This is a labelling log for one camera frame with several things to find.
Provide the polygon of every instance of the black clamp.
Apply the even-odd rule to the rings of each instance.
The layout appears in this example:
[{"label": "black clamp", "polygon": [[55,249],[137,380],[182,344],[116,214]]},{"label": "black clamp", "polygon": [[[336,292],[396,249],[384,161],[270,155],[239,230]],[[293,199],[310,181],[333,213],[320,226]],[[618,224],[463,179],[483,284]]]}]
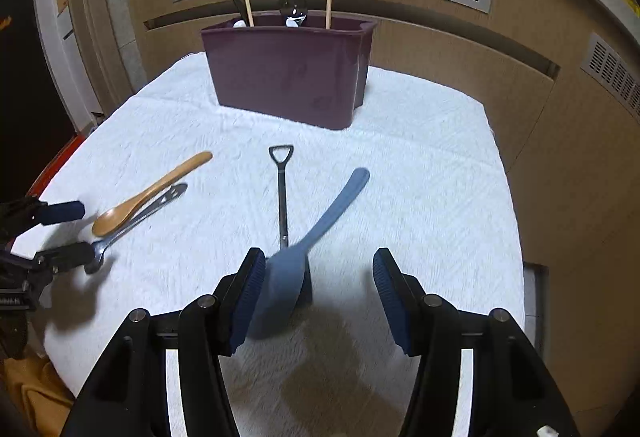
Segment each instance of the black clamp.
[{"label": "black clamp", "polygon": [[190,437],[238,437],[218,356],[244,337],[264,280],[252,248],[213,294],[181,311],[134,309],[107,344],[66,420],[61,437],[170,437],[164,353],[177,349],[184,421]]},{"label": "black clamp", "polygon": [[38,306],[45,286],[58,273],[89,263],[91,244],[72,243],[45,249],[32,258],[12,254],[4,246],[37,224],[58,224],[84,216],[80,201],[47,205],[36,197],[0,204],[0,347],[9,357],[20,357],[27,342],[25,312]]},{"label": "black clamp", "polygon": [[458,311],[440,296],[425,294],[386,248],[376,252],[373,274],[396,344],[420,356],[401,437],[427,430],[450,437],[462,349],[474,350],[469,437],[579,436],[558,386],[508,311]]}]

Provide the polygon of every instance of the white towel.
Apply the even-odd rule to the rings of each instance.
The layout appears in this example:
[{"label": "white towel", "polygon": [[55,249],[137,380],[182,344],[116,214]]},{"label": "white towel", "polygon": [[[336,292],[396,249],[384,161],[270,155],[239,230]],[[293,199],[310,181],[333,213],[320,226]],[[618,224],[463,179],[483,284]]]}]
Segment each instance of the white towel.
[{"label": "white towel", "polygon": [[[278,249],[276,167],[268,146],[293,144],[289,237],[316,222],[358,166],[367,187],[309,255],[314,304],[288,333],[247,340],[221,358],[243,436],[395,436],[418,358],[391,337],[371,275],[379,247],[403,273],[459,309],[500,306],[524,325],[522,257],[507,179],[482,105],[463,93],[375,67],[353,125],[334,132],[220,107],[204,54],[178,61],[85,141],[42,197],[79,199],[87,217],[146,188],[202,150],[174,203],[107,250],[95,276],[56,278],[44,346],[74,394],[134,308],[181,309],[236,271],[247,250]],[[90,240],[84,222],[37,227],[14,251]],[[175,353],[168,353],[174,437],[185,435]],[[463,353],[454,435],[466,435],[472,362]]]}]

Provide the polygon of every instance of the metal spoon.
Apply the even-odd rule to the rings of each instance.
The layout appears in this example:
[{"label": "metal spoon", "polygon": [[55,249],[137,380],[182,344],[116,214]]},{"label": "metal spoon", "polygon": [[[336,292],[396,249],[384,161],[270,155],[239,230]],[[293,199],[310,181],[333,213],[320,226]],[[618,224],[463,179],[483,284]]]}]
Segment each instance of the metal spoon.
[{"label": "metal spoon", "polygon": [[298,26],[306,19],[306,0],[278,0],[280,16],[291,18]]},{"label": "metal spoon", "polygon": [[113,242],[118,240],[121,236],[123,236],[127,231],[129,231],[132,227],[137,226],[143,220],[145,220],[149,215],[156,213],[160,208],[166,206],[172,201],[175,201],[180,195],[184,193],[187,189],[186,183],[176,184],[171,186],[165,193],[160,195],[158,199],[149,204],[144,210],[138,213],[131,220],[124,223],[119,229],[114,231],[108,237],[104,237],[103,239],[96,240],[91,244],[91,247],[94,249],[94,260],[91,263],[86,263],[84,265],[84,271],[86,274],[93,274],[102,266],[102,261],[104,260],[104,251],[109,247]]}]

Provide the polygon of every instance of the blue plastic spatula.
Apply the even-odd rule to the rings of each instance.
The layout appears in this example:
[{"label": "blue plastic spatula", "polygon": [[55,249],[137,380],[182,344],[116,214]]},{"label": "blue plastic spatula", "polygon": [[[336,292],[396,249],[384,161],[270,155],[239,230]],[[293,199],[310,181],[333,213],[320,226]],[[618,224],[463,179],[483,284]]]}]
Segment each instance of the blue plastic spatula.
[{"label": "blue plastic spatula", "polygon": [[300,240],[267,260],[262,290],[249,327],[249,337],[268,338],[287,326],[305,277],[306,255],[335,224],[369,181],[369,170],[356,168],[320,220]]}]

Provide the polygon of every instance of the purple container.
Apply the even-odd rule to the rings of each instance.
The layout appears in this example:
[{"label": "purple container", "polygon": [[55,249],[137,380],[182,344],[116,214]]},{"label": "purple container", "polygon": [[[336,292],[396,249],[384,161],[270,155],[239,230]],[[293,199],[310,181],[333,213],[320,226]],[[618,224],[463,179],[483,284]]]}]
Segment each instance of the purple container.
[{"label": "purple container", "polygon": [[237,18],[200,34],[221,105],[340,130],[353,121],[367,82],[373,29],[359,18],[309,13],[302,27],[283,26],[276,11]]}]

